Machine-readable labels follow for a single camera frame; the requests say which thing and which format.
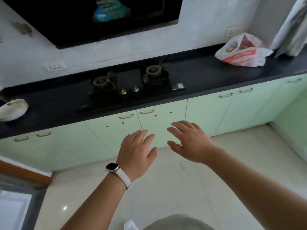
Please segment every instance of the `person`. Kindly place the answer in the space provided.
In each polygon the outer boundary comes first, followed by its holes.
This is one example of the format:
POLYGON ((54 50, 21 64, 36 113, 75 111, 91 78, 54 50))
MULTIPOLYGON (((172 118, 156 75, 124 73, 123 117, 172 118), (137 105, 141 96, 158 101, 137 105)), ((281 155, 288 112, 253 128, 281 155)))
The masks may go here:
MULTIPOLYGON (((184 158, 211 168, 237 195, 266 230, 307 229, 307 200, 273 180, 252 170, 212 140, 195 123, 178 121, 167 130, 181 141, 168 141, 171 149, 184 158)), ((136 131, 122 141, 116 160, 131 182, 146 173, 157 156, 148 149, 155 135, 145 139, 147 130, 136 131)), ((62 227, 62 230, 107 230, 127 187, 115 173, 108 173, 94 192, 62 227)), ((187 216, 170 216, 145 228, 212 229, 187 216)))

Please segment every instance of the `electrical outlet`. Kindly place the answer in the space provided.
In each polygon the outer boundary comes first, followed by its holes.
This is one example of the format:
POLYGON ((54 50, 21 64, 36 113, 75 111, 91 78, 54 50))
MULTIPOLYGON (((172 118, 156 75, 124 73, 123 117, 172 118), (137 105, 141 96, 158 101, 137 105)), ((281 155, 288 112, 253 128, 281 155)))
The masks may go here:
POLYGON ((53 63, 53 64, 49 64, 49 65, 46 65, 45 67, 49 72, 66 69, 66 65, 64 64, 63 61, 59 61, 59 62, 56 62, 56 63, 53 63))
POLYGON ((227 32, 226 32, 226 37, 233 37, 235 35, 238 35, 240 33, 243 33, 245 31, 245 27, 242 25, 242 26, 236 26, 236 27, 230 27, 227 29, 227 32))

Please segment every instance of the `burner ring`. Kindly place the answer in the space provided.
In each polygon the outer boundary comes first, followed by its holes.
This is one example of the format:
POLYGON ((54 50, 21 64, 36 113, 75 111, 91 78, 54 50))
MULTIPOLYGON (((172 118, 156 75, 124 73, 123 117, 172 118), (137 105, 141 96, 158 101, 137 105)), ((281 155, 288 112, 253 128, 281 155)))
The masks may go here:
POLYGON ((93 85, 97 88, 104 88, 110 83, 110 79, 108 76, 97 77, 93 81, 93 85))
POLYGON ((146 73, 148 75, 153 75, 153 76, 158 75, 158 74, 161 74, 161 71, 162 71, 162 68, 159 65, 152 65, 152 66, 149 66, 149 67, 146 68, 146 73), (156 71, 154 73, 152 73, 150 71, 151 69, 156 69, 156 71))

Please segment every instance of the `watch face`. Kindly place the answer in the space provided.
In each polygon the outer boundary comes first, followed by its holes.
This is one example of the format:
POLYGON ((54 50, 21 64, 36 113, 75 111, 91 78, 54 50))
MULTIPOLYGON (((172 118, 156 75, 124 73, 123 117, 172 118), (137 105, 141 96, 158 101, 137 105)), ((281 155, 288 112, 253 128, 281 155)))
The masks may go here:
POLYGON ((115 163, 110 163, 106 166, 106 169, 109 170, 109 171, 112 171, 112 170, 115 170, 117 169, 118 167, 118 164, 115 164, 115 163))

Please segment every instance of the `gas stove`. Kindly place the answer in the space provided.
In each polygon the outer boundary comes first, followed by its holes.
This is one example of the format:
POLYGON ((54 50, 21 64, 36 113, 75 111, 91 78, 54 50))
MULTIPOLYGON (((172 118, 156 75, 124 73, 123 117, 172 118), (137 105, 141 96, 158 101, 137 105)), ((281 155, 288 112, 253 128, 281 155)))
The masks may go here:
POLYGON ((77 112, 86 112, 105 107, 125 107, 150 96, 184 89, 182 83, 171 83, 165 64, 142 65, 126 72, 113 71, 101 77, 93 77, 88 90, 88 103, 77 112))

